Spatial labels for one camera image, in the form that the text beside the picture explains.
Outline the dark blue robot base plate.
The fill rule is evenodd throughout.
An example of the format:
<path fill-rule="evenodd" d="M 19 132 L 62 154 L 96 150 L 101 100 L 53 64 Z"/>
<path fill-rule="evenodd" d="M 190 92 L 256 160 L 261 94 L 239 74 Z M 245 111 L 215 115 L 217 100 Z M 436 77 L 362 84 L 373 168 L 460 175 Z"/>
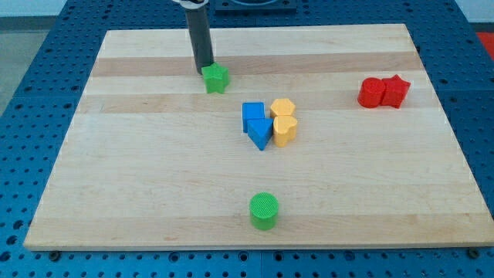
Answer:
<path fill-rule="evenodd" d="M 298 0 L 212 0 L 216 14 L 230 12 L 295 12 Z"/>

